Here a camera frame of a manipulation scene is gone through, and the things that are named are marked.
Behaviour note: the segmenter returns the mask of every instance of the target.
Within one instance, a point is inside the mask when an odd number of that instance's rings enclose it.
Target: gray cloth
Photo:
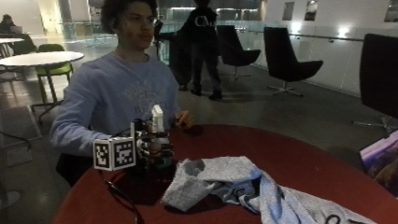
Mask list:
[[[246,157],[182,161],[160,202],[184,212],[207,194],[259,213],[266,224],[326,223],[330,216],[330,224],[373,223],[336,203],[279,187]]]

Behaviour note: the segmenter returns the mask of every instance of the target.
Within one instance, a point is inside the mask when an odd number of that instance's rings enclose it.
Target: black chair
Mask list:
[[[300,81],[312,77],[323,62],[310,61],[300,63],[296,60],[287,28],[263,27],[263,46],[270,76],[283,80],[282,87],[268,86],[270,89],[276,90],[274,95],[291,93],[302,96],[300,93],[294,91],[294,88],[287,88],[287,82]]]
[[[218,47],[222,62],[235,67],[234,78],[247,77],[247,74],[236,74],[236,67],[252,63],[259,55],[259,49],[244,50],[239,44],[234,25],[216,26]]]
[[[388,125],[398,119],[398,37],[364,35],[360,65],[359,90],[361,104],[384,115],[381,123],[353,121],[353,124],[381,127],[389,134],[398,127]]]

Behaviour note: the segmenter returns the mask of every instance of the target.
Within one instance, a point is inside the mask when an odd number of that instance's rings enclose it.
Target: white table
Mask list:
[[[58,64],[58,63],[70,63],[70,62],[74,62],[74,61],[82,59],[83,57],[85,57],[85,55],[79,52],[53,51],[53,52],[39,52],[39,53],[15,55],[15,56],[11,56],[11,57],[7,57],[7,58],[0,60],[0,65],[3,65],[3,66],[43,67],[46,70],[47,85],[49,85],[49,89],[50,89],[50,95],[51,95],[53,102],[35,104],[35,105],[30,106],[31,111],[33,111],[34,106],[47,106],[49,105],[49,108],[38,116],[38,123],[41,123],[41,117],[45,115],[45,113],[54,106],[59,105],[62,102],[62,101],[57,100],[47,66]]]

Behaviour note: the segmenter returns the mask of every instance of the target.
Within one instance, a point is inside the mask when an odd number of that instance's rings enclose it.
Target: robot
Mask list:
[[[130,122],[129,135],[93,142],[94,169],[115,171],[133,167],[143,172],[150,166],[160,169],[171,164],[172,145],[162,127],[162,111],[152,106],[151,119]]]

